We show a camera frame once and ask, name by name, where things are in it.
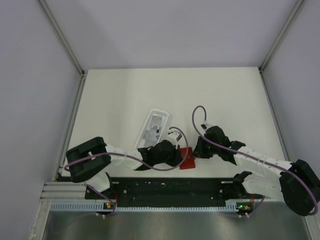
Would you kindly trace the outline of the red leather card holder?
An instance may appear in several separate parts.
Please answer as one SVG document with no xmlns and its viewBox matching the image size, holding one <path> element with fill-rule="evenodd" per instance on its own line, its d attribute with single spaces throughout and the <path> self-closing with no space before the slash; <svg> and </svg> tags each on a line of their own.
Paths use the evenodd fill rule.
<svg viewBox="0 0 320 240">
<path fill-rule="evenodd" d="M 192 156 L 193 149 L 192 147 L 183 147 L 180 148 L 180 154 L 184 158 L 185 155 L 187 154 L 187 158 L 185 161 L 179 166 L 180 170 L 189 170 L 189 169 L 195 169 L 196 168 L 196 163 L 195 163 L 195 157 Z"/>
</svg>

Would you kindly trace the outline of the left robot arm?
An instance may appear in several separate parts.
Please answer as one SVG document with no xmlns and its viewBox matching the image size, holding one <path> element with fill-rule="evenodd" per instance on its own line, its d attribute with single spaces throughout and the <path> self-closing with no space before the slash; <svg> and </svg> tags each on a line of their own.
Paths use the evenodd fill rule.
<svg viewBox="0 0 320 240">
<path fill-rule="evenodd" d="M 102 137 L 95 137 L 66 152 L 64 170 L 70 173 L 73 183 L 84 183 L 106 199 L 114 191 L 107 172 L 109 166 L 166 172 L 180 167 L 185 161 L 180 149 L 177 141 L 165 139 L 154 146 L 126 151 L 106 144 Z"/>
</svg>

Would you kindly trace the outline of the white plastic basket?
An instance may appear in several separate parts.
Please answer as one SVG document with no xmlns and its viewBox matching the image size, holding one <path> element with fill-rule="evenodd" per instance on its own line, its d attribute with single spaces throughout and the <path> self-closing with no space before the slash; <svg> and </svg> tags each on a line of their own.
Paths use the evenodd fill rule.
<svg viewBox="0 0 320 240">
<path fill-rule="evenodd" d="M 142 126 L 134 149 L 154 147 L 162 138 L 170 114 L 160 109 L 151 109 Z"/>
</svg>

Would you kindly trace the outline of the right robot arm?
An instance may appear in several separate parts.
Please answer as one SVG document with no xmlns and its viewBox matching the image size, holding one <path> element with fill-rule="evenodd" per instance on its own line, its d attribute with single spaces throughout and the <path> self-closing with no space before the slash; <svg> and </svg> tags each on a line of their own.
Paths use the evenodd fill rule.
<svg viewBox="0 0 320 240">
<path fill-rule="evenodd" d="M 192 155 L 198 159 L 218 156 L 229 165 L 243 168 L 233 178 L 233 192 L 239 198 L 261 195 L 284 202 L 300 216 L 319 211 L 320 180 L 304 160 L 279 160 L 261 154 L 240 141 L 231 141 L 218 126 L 201 125 Z"/>
</svg>

